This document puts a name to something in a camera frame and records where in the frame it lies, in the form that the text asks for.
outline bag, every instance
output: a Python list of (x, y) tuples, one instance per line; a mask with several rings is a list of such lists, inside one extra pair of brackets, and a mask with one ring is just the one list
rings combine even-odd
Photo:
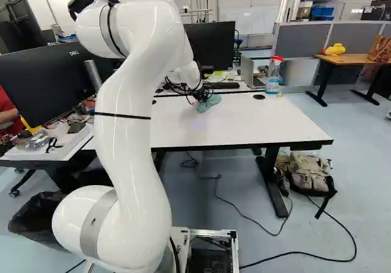
[(391, 58), (391, 37), (377, 35), (368, 53), (368, 59), (386, 63)]
[(324, 197), (315, 215), (319, 219), (329, 200), (337, 193), (327, 166), (316, 156), (293, 151), (290, 156), (278, 156), (276, 167), (285, 174), (292, 191), (306, 196)]
[(56, 250), (66, 251), (56, 240), (51, 228), (51, 219), (66, 194), (40, 192), (33, 196), (12, 217), (8, 224), (11, 233), (24, 236)]

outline brown bag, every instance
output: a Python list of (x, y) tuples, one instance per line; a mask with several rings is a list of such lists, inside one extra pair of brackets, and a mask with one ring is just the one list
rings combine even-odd
[(391, 58), (391, 37), (377, 35), (368, 53), (368, 59), (386, 63)]

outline teal cloth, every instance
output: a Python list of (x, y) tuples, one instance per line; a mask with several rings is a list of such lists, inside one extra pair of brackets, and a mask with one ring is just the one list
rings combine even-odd
[(221, 101), (221, 96), (218, 94), (213, 94), (206, 102), (201, 103), (197, 107), (198, 112), (205, 112), (213, 105), (219, 104)]

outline dell logo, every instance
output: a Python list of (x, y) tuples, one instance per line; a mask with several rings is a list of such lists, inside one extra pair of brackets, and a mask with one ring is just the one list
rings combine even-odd
[(69, 55), (71, 56), (74, 56), (74, 55), (79, 55), (79, 51), (75, 50), (75, 51), (69, 51)]

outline yellow object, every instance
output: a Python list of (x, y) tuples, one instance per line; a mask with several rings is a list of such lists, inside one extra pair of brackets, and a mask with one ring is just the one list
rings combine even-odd
[(337, 56), (346, 51), (346, 48), (342, 46), (341, 43), (336, 43), (333, 46), (328, 47), (326, 50), (323, 50), (323, 54)]
[(31, 126), (29, 126), (29, 124), (27, 123), (27, 121), (25, 121), (25, 119), (23, 118), (23, 116), (20, 117), (20, 120), (22, 121), (22, 123), (24, 124), (24, 126), (29, 130), (29, 132), (31, 134), (34, 134), (35, 132), (39, 131), (42, 126), (37, 126), (35, 128), (31, 128)]

